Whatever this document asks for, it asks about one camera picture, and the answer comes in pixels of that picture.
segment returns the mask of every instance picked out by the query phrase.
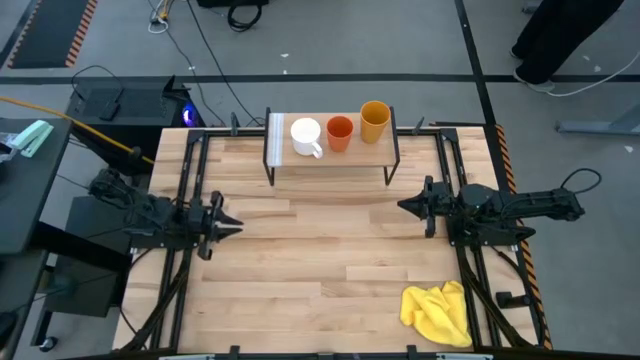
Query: yellow cloth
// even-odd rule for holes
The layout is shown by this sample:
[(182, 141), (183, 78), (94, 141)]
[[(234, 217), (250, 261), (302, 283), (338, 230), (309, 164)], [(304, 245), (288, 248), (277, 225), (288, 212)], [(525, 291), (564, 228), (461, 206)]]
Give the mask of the yellow cloth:
[(400, 320), (433, 342), (471, 346), (464, 289), (457, 281), (447, 282), (442, 290), (437, 286), (428, 290), (415, 286), (404, 289)]

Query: cup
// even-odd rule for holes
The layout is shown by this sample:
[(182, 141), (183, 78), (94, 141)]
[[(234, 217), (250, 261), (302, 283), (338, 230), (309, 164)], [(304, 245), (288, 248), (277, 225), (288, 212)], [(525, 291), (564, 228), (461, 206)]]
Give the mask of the cup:
[(318, 144), (320, 139), (320, 124), (312, 118), (301, 118), (291, 125), (291, 138), (293, 149), (300, 155), (313, 155), (320, 159), (323, 155), (322, 148)]
[(360, 109), (360, 136), (373, 144), (380, 138), (391, 119), (391, 109), (381, 101), (369, 101)]
[(334, 116), (327, 122), (327, 140), (335, 152), (344, 152), (351, 141), (353, 122), (345, 116)]

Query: blue light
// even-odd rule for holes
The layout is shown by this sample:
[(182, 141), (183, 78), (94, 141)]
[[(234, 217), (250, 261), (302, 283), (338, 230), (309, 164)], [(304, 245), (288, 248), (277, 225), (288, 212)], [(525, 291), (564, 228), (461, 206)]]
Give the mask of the blue light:
[(193, 104), (187, 104), (182, 109), (182, 122), (187, 127), (195, 127), (196, 124), (196, 109)]

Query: orange cup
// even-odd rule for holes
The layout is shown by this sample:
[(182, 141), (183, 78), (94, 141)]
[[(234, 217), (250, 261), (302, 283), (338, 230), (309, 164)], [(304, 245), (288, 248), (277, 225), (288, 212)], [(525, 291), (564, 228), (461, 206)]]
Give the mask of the orange cup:
[(373, 144), (382, 135), (391, 120), (391, 109), (382, 101), (369, 101), (360, 109), (360, 136), (362, 141)]
[(327, 140), (335, 152), (344, 152), (353, 134), (353, 122), (345, 116), (334, 116), (327, 122)]

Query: black pants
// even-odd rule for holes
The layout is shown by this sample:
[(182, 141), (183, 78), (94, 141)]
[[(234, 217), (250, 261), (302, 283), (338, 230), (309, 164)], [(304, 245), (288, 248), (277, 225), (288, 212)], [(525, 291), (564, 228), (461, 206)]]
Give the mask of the black pants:
[(513, 46), (524, 60), (516, 72), (541, 84), (616, 12), (624, 0), (544, 0)]

